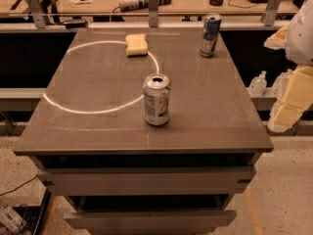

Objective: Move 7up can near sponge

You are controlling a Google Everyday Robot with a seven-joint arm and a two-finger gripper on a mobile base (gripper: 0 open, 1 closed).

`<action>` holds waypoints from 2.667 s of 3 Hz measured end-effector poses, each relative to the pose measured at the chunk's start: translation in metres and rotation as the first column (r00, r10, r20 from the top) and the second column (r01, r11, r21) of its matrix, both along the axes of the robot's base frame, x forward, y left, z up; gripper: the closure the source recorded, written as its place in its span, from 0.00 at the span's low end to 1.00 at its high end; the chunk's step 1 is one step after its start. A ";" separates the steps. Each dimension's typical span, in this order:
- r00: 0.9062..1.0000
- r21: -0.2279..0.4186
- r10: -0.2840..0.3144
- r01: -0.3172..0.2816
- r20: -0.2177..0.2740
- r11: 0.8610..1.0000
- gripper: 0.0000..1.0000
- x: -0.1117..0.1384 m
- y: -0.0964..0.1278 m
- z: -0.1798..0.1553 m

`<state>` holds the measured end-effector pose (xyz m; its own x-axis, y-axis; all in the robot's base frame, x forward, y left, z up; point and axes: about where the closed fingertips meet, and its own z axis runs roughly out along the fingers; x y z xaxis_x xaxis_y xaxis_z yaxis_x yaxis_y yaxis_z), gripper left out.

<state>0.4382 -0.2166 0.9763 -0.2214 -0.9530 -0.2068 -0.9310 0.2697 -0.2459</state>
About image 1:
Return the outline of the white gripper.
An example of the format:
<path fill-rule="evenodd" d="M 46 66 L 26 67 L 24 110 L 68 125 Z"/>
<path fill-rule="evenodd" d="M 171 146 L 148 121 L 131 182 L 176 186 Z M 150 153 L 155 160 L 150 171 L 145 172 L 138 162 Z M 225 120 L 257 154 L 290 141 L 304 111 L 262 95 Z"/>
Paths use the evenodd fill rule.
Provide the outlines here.
<path fill-rule="evenodd" d="M 282 97 L 275 102 L 267 124 L 271 131 L 281 133 L 292 128 L 313 105 L 313 0 L 306 0 L 290 25 L 268 37 L 264 46 L 285 49 L 287 59 L 298 64 L 289 75 Z"/>

